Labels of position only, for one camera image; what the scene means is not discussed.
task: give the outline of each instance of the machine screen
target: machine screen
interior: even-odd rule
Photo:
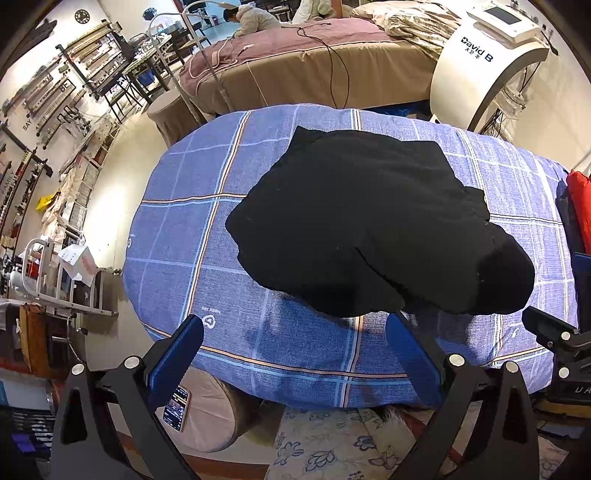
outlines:
[[[173,397],[164,407],[163,419],[177,432],[183,428],[184,416],[187,413],[187,404],[189,403],[189,392],[180,385],[173,393]]]
[[[514,15],[511,15],[507,10],[503,10],[501,7],[489,8],[488,10],[485,10],[485,12],[491,14],[493,17],[497,17],[499,20],[509,25],[521,22],[519,18],[517,18]]]

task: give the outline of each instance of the person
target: person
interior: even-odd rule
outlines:
[[[310,20],[334,17],[336,17],[336,12],[330,5],[330,0],[302,0],[291,23],[299,25]]]
[[[233,37],[243,37],[254,32],[279,28],[281,22],[269,12],[253,7],[252,5],[241,5],[238,8],[226,8],[223,11],[223,19],[226,22],[240,23],[240,28],[234,32]]]

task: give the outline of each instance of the round stool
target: round stool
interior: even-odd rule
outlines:
[[[258,421],[261,399],[219,381],[195,367],[189,367],[181,385],[191,392],[186,419],[178,432],[163,420],[164,409],[156,416],[175,444],[198,452],[218,452],[229,447]]]
[[[147,114],[169,148],[200,126],[177,89],[171,89],[156,98]]]

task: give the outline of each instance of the blue checkered blanket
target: blue checkered blanket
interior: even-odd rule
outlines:
[[[491,221],[532,259],[529,305],[577,324],[570,253],[555,206],[567,174],[562,166],[447,125],[285,105],[221,116],[170,148],[152,173],[131,226],[124,284],[155,340],[194,313],[206,328],[193,365],[252,395],[310,408],[417,400],[386,344],[385,313],[328,318],[262,288],[236,259],[226,218],[286,151],[297,125],[437,142],[456,177],[484,190]],[[523,328],[520,312],[470,316],[434,310],[413,321],[447,352],[474,364],[518,362],[530,391],[550,382],[552,354]]]

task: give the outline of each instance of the bed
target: bed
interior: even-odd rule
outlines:
[[[298,33],[297,27],[304,30]],[[335,53],[303,35],[331,46],[347,70]],[[234,110],[303,102],[371,108],[427,100],[436,65],[418,46],[361,18],[275,28],[220,41],[203,52]],[[230,111],[200,53],[185,64],[180,83],[202,112]]]
[[[236,259],[229,212],[287,149],[297,125],[362,129],[439,143],[465,185],[483,189],[491,221],[531,257],[529,300],[573,325],[577,297],[556,199],[566,170],[492,137],[356,109],[284,105],[221,116],[172,146],[154,169],[129,237],[123,278],[154,340],[189,314],[205,325],[193,366],[254,396],[297,407],[414,403],[416,394],[386,345],[387,314],[320,315],[256,284]],[[447,352],[497,367],[519,363],[530,391],[550,382],[552,354],[512,315],[412,317]]]

